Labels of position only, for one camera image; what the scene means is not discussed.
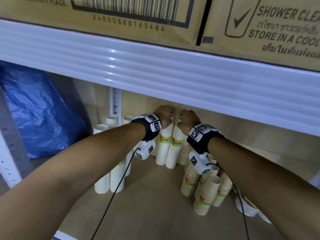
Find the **metal shelf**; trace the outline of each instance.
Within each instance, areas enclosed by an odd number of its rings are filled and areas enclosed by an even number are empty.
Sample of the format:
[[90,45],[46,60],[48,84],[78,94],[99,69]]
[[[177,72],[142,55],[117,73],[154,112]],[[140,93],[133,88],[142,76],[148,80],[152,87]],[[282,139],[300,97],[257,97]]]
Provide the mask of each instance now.
[[0,20],[0,60],[320,136],[320,73]]

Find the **cardboard box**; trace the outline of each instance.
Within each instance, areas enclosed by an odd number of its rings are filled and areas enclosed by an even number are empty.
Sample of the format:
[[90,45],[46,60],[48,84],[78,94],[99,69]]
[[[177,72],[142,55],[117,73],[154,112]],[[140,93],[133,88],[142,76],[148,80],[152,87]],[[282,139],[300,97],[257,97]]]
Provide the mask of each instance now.
[[201,50],[320,70],[320,0],[213,0]]
[[207,0],[0,0],[0,18],[194,47]]

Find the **wire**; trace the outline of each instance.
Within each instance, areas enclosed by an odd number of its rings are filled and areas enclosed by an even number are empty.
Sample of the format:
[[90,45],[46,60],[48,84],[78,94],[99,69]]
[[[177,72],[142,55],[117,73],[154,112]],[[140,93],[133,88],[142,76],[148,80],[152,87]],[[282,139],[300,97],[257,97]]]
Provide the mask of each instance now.
[[102,218],[101,218],[101,220],[100,220],[100,222],[99,222],[99,225],[97,226],[97,228],[96,228],[96,230],[94,231],[94,234],[92,235],[92,237],[91,237],[90,240],[93,240],[94,237],[96,236],[96,234],[97,234],[97,232],[98,232],[98,230],[99,230],[99,227],[101,226],[101,223],[102,223],[102,221],[103,221],[103,219],[104,219],[104,217],[105,217],[105,215],[106,215],[106,213],[107,213],[107,211],[108,211],[108,209],[109,209],[109,206],[110,206],[110,204],[111,204],[111,202],[112,202],[112,200],[113,200],[113,198],[114,198],[114,196],[115,196],[115,194],[116,194],[116,192],[117,192],[117,190],[118,190],[118,188],[119,188],[119,186],[120,186],[123,178],[126,176],[127,170],[128,170],[128,168],[129,168],[129,166],[130,166],[130,163],[131,163],[132,159],[134,158],[134,154],[136,153],[136,151],[137,151],[138,149],[141,150],[140,148],[137,148],[137,149],[133,152],[132,157],[131,157],[131,159],[130,159],[130,162],[129,162],[129,164],[128,164],[128,166],[127,166],[127,168],[126,168],[126,170],[125,170],[125,172],[124,172],[124,174],[123,174],[123,176],[122,176],[122,178],[121,178],[121,180],[120,180],[120,182],[119,182],[119,184],[118,184],[118,186],[117,186],[117,188],[115,189],[115,191],[114,191],[114,193],[113,193],[113,195],[112,195],[112,197],[111,197],[111,199],[110,199],[110,201],[109,201],[109,204],[108,204],[108,206],[106,207],[106,210],[104,211],[104,214],[103,214],[103,216],[102,216]]
[[[221,170],[225,173],[225,174],[227,174],[226,173],[226,171],[225,170],[223,170],[223,168],[219,165],[219,163],[207,163],[206,164],[206,166],[208,166],[208,165],[216,165],[216,166],[218,166],[219,168],[221,168]],[[238,188],[237,188],[237,186],[235,185],[235,183],[231,180],[231,182],[233,183],[233,185],[234,185],[234,187],[235,187],[235,191],[237,192],[237,194],[238,194],[238,197],[239,197],[239,200],[240,200],[240,204],[241,204],[241,210],[242,210],[242,215],[243,215],[243,221],[244,221],[244,227],[245,227],[245,232],[246,232],[246,234],[247,234],[247,239],[248,240],[250,240],[250,238],[249,238],[249,231],[248,231],[248,226],[247,226],[247,221],[246,221],[246,215],[245,215],[245,211],[244,211],[244,208],[243,208],[243,204],[242,204],[242,198],[241,198],[241,195],[239,194],[239,191],[238,191]]]

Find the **fist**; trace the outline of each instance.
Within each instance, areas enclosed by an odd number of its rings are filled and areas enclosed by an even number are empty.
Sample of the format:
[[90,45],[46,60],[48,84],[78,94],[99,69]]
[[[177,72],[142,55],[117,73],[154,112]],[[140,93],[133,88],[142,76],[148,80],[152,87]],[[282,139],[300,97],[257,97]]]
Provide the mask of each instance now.
[[172,123],[170,117],[174,114],[174,108],[169,105],[162,105],[153,113],[160,119],[162,129],[165,129]]
[[186,136],[189,134],[192,127],[194,127],[195,125],[201,124],[199,117],[192,110],[183,109],[181,110],[179,115],[180,115],[181,122],[179,122],[177,126],[182,131],[182,133],[185,134]]

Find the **wrist strap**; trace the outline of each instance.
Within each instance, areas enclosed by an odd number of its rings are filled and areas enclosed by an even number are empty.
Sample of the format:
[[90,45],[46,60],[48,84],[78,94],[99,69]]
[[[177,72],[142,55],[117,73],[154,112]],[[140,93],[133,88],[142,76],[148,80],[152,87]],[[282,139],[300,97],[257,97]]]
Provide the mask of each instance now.
[[160,119],[152,113],[146,113],[135,117],[131,123],[140,123],[144,126],[146,129],[146,135],[142,141],[146,142],[153,140],[162,128]]
[[198,124],[190,130],[186,141],[198,154],[203,154],[205,152],[209,152],[208,144],[213,137],[224,138],[221,131],[213,126],[208,124]]

